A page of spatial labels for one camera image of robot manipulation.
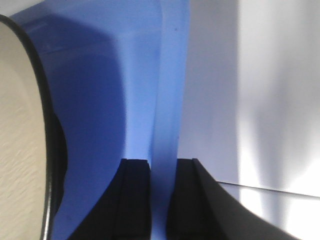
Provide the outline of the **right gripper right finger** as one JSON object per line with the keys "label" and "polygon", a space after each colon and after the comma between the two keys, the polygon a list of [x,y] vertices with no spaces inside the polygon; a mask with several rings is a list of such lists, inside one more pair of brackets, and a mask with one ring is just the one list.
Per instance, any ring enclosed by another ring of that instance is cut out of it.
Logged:
{"label": "right gripper right finger", "polygon": [[246,209],[196,158],[179,158],[166,222],[169,240],[293,240]]}

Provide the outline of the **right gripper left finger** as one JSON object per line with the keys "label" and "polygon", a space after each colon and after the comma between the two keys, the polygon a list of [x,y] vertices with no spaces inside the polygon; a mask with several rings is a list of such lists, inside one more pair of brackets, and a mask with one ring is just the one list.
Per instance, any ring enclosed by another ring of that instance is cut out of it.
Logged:
{"label": "right gripper left finger", "polygon": [[150,166],[122,159],[118,170],[71,240],[148,240],[151,237]]}

